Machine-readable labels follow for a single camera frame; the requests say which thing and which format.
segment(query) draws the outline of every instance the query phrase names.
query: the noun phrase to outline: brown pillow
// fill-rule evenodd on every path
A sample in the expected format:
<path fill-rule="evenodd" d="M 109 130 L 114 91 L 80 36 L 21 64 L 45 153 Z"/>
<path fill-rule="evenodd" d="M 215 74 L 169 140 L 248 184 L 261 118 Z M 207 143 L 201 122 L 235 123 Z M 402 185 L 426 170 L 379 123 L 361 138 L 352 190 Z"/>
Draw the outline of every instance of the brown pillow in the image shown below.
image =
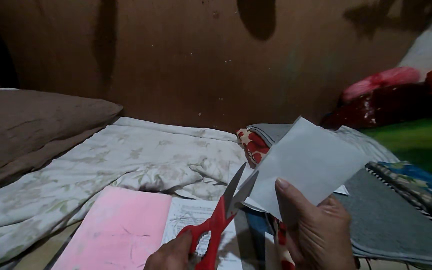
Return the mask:
<path fill-rule="evenodd" d="M 101 99 L 0 91 L 0 182 L 40 168 L 98 132 L 122 109 Z"/>

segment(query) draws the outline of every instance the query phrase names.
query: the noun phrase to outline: scissor blade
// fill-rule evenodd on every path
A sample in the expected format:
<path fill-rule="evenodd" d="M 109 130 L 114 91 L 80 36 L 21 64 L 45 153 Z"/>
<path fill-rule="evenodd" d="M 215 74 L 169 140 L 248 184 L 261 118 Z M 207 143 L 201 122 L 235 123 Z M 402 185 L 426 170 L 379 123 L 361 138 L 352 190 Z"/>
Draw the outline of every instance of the scissor blade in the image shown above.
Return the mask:
<path fill-rule="evenodd" d="M 238 187 L 238 183 L 240 182 L 245 167 L 246 162 L 241 166 L 240 169 L 237 170 L 236 174 L 233 176 L 233 179 L 231 179 L 231 181 L 227 184 L 226 190 L 223 194 L 225 213 L 228 213 L 228 208 L 230 207 L 231 200 L 233 200 L 234 192 L 236 191 L 236 187 Z"/>
<path fill-rule="evenodd" d="M 240 204 L 244 202 L 246 198 L 248 198 L 249 194 L 253 190 L 255 186 L 256 178 L 258 177 L 259 171 L 255 172 L 251 177 L 246 181 L 240 190 L 234 195 L 229 204 L 229 207 L 226 208 L 226 218 L 228 219 L 232 215 L 236 214 L 239 210 Z"/>

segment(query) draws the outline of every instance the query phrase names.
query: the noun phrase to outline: white floral blanket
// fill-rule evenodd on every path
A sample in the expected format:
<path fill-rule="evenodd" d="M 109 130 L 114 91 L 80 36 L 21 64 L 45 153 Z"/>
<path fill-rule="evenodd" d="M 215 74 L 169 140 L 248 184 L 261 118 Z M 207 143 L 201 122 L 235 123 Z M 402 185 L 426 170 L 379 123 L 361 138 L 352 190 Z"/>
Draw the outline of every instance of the white floral blanket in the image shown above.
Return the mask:
<path fill-rule="evenodd" d="M 108 185 L 217 200 L 229 164 L 245 161 L 234 134 L 122 117 L 0 189 L 0 263 L 82 220 Z"/>

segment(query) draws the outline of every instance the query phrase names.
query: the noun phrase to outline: scissors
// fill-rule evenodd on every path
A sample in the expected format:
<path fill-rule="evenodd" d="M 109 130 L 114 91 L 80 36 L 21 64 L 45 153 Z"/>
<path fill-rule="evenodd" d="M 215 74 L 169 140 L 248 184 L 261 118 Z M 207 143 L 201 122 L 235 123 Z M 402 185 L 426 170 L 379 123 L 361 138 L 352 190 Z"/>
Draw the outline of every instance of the scissors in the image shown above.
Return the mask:
<path fill-rule="evenodd" d="M 208 218 L 205 222 L 195 226 L 188 225 L 184 227 L 177 235 L 180 236 L 187 230 L 191 230 L 192 242 L 189 254 L 193 254 L 196 251 L 196 246 L 200 237 L 211 231 L 211 238 L 209 239 L 208 249 L 202 260 L 195 266 L 195 270 L 214 270 L 216 264 L 216 255 L 218 253 L 219 243 L 221 242 L 221 234 L 224 229 L 230 224 L 234 216 L 239 210 L 241 203 L 249 196 L 253 186 L 255 185 L 256 178 L 258 177 L 258 171 L 253 173 L 249 179 L 241 186 L 240 190 L 234 195 L 236 187 L 243 175 L 244 163 L 241 168 L 234 175 L 231 182 L 226 187 L 224 194 L 219 198 L 219 201 L 214 209 L 213 215 Z"/>

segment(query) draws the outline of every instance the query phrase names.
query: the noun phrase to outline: pink paper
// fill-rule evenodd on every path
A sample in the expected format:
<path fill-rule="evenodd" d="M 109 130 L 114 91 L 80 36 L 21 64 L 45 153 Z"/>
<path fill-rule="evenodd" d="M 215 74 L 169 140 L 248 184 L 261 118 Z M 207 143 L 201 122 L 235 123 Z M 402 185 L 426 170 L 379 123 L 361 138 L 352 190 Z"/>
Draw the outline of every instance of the pink paper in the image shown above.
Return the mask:
<path fill-rule="evenodd" d="M 171 196 L 107 186 L 52 270 L 143 269 L 161 246 Z"/>

